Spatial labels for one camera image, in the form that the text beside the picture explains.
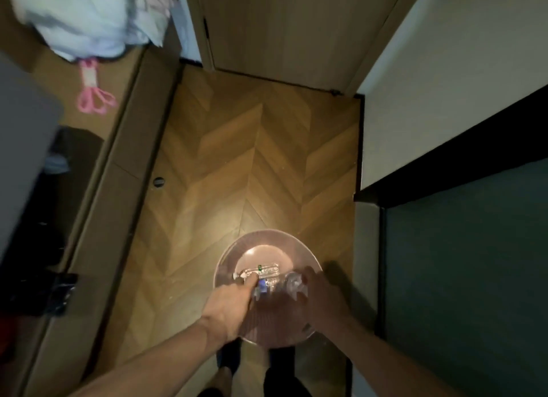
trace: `right hand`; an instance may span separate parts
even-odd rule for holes
[[[337,324],[351,317],[343,294],[333,286],[323,271],[315,273],[311,267],[298,270],[308,288],[308,297],[297,294],[297,301],[306,320],[318,332],[328,336]]]

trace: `drawer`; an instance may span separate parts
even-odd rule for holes
[[[24,396],[66,395],[78,386],[122,260],[142,183],[109,163],[76,247],[78,284],[65,316],[52,318]]]
[[[112,149],[113,162],[138,179],[145,178],[176,74],[145,52]]]

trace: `door frame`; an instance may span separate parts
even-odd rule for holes
[[[362,82],[366,79],[367,74],[373,68],[375,61],[382,54],[382,51],[392,39],[392,36],[396,32],[397,28],[403,22],[407,13],[413,7],[417,0],[396,0],[396,3],[390,14],[384,20],[379,32],[375,36],[372,45],[367,49],[363,56],[363,59],[356,70],[356,74],[349,82],[347,87],[340,90],[344,95],[353,97]],[[202,65],[206,71],[215,71],[215,63],[213,61],[213,53],[209,45],[209,34],[206,29],[205,15],[202,9],[200,0],[187,0],[188,9],[190,11],[190,18],[196,34],[196,42],[198,44],[198,50],[202,58]]]

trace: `white wall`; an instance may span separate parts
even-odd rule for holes
[[[186,0],[179,0],[175,7],[172,8],[172,15],[175,28],[179,34],[179,40],[181,41],[181,56],[192,61],[201,62],[202,58],[198,50],[198,43],[196,42],[196,35]]]
[[[362,187],[548,84],[548,0],[418,0],[362,86]]]

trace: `left hand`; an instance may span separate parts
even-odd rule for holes
[[[239,328],[249,310],[251,293],[258,280],[259,276],[253,273],[243,284],[217,287],[207,299],[200,321],[220,335],[224,343],[238,337]]]

